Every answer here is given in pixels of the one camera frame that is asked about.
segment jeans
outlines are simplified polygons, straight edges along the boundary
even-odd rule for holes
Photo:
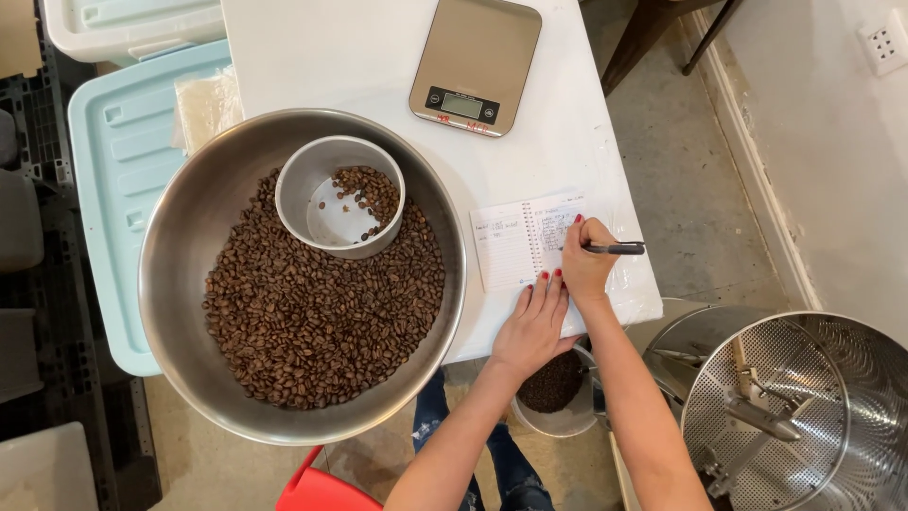
[[[413,448],[418,453],[426,445],[441,421],[448,416],[445,399],[445,376],[441,369],[429,380],[416,398],[416,415],[413,417]],[[508,433],[508,425],[499,422],[492,428],[486,446],[492,454],[501,511],[555,511],[552,498],[542,486],[539,475],[520,452]],[[476,477],[469,480],[467,494],[459,511],[485,511]]]

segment woman's left hand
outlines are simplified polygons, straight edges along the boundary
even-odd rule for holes
[[[560,268],[551,276],[542,272],[520,294],[514,314],[495,336],[489,362],[512,368],[521,383],[580,338],[558,338],[568,313],[568,291],[561,283]]]

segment spiral binding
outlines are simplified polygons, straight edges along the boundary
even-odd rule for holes
[[[529,202],[521,203],[520,205],[523,208],[523,224],[527,227],[529,249],[533,253],[533,271],[539,273],[543,270],[542,247],[539,246],[539,240],[537,240],[536,237],[533,236],[533,225],[536,222],[533,221],[532,209],[530,208]]]

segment concrete floor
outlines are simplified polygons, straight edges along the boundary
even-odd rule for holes
[[[633,7],[632,0],[582,4],[600,72]],[[696,74],[680,74],[684,52],[680,28],[673,27],[607,100],[659,288],[663,296],[786,309],[788,300],[703,83]],[[482,363],[448,366],[451,406]],[[273,508],[306,449],[234,436],[186,405],[163,376],[146,378],[145,384],[164,492],[155,510]],[[327,446],[316,465],[383,501],[413,457],[413,408],[410,403],[381,426]],[[568,439],[533,434],[517,424],[511,433],[557,509],[622,508],[600,426]],[[486,508],[497,509],[488,451],[476,476]]]

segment red stool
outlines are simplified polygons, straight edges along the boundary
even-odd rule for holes
[[[357,488],[311,465],[324,446],[314,447],[281,492],[277,511],[380,511],[381,504]]]

